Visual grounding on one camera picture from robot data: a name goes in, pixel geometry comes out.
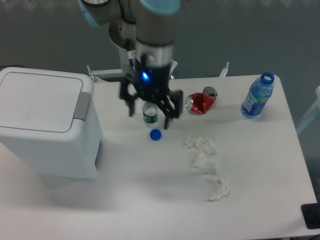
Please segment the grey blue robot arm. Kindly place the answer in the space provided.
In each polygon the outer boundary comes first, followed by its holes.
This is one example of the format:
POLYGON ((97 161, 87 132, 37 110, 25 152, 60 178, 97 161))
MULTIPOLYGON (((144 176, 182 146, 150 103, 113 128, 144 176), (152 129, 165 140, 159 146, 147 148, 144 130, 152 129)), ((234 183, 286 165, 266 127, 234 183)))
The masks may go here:
POLYGON ((123 63, 119 98, 135 112, 140 98, 158 106, 164 128, 183 110, 183 91, 170 90, 174 38, 179 0, 80 0, 78 5, 92 26, 109 24, 109 36, 122 50, 135 51, 132 63, 123 63))

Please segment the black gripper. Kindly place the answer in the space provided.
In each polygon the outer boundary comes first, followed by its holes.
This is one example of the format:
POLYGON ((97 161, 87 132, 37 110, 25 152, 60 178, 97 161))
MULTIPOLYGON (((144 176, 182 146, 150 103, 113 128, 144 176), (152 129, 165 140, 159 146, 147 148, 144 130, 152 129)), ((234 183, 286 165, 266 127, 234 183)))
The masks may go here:
POLYGON ((139 60, 135 60, 135 78, 126 74, 120 81, 119 98, 129 108, 130 117, 135 113, 135 101, 138 96, 151 103, 156 103, 165 116, 164 126, 168 129, 172 119, 178 119, 183 111, 184 92, 182 90, 169 91, 168 82, 171 64, 151 66, 147 63, 148 55, 143 53, 139 60), (137 92, 129 92, 132 85, 137 92))

